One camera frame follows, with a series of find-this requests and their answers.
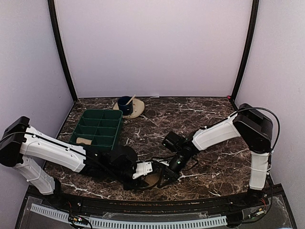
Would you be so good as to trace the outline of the tan brown sock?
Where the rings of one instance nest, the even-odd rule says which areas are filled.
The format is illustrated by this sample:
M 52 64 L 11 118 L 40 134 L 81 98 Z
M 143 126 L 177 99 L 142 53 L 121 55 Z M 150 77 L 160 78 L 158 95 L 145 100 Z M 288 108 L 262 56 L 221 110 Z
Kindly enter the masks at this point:
M 144 181 L 147 183 L 147 187 L 154 187 L 158 184 L 159 179 L 160 179 L 159 174 L 151 174 L 151 175 L 147 175 Z

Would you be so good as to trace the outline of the green plastic divided tray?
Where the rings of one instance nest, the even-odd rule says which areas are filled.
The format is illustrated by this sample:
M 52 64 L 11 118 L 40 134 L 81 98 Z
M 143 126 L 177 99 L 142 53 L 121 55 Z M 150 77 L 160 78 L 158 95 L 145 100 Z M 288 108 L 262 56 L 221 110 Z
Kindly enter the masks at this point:
M 119 141 L 122 129 L 122 111 L 90 109 L 83 112 L 69 144 L 79 145 L 79 138 L 91 141 L 91 148 L 113 150 Z

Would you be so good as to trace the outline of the striped cream red sock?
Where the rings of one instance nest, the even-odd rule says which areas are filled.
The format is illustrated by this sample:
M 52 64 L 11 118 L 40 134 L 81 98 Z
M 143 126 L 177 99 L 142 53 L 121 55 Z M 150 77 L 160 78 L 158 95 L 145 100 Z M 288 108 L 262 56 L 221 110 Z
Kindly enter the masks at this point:
M 78 137 L 76 139 L 76 143 L 77 144 L 84 144 L 84 145 L 91 145 L 92 144 L 92 140 L 86 139 L 86 138 L 82 138 L 82 137 Z

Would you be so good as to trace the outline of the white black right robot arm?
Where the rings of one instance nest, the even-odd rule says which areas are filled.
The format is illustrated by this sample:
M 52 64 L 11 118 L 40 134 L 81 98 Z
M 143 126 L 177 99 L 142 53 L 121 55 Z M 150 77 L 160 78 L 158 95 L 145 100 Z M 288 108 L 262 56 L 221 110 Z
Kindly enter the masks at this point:
M 162 167 L 158 187 L 170 185 L 180 177 L 180 172 L 189 160 L 214 145 L 241 138 L 251 152 L 250 191 L 243 197 L 243 203 L 253 207 L 262 198 L 267 174 L 271 169 L 271 156 L 278 139 L 273 139 L 273 121 L 265 115 L 271 114 L 277 125 L 279 118 L 274 112 L 263 107 L 252 107 L 247 103 L 228 117 L 210 126 L 201 127 L 188 137 L 170 131 L 162 144 L 174 153 L 168 165 Z

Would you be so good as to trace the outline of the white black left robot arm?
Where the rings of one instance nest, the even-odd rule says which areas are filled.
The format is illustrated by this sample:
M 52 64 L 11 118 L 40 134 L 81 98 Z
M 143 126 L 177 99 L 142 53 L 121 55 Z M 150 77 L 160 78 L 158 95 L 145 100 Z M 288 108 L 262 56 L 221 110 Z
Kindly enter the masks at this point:
M 139 162 L 129 146 L 118 146 L 110 151 L 94 150 L 86 145 L 71 145 L 29 125 L 22 116 L 11 124 L 0 140 L 0 163 L 17 170 L 57 208 L 67 204 L 60 192 L 60 182 L 48 175 L 34 160 L 35 157 L 64 166 L 71 171 L 95 179 L 113 179 L 125 190 L 147 186 L 142 177 L 153 171 L 151 162 Z

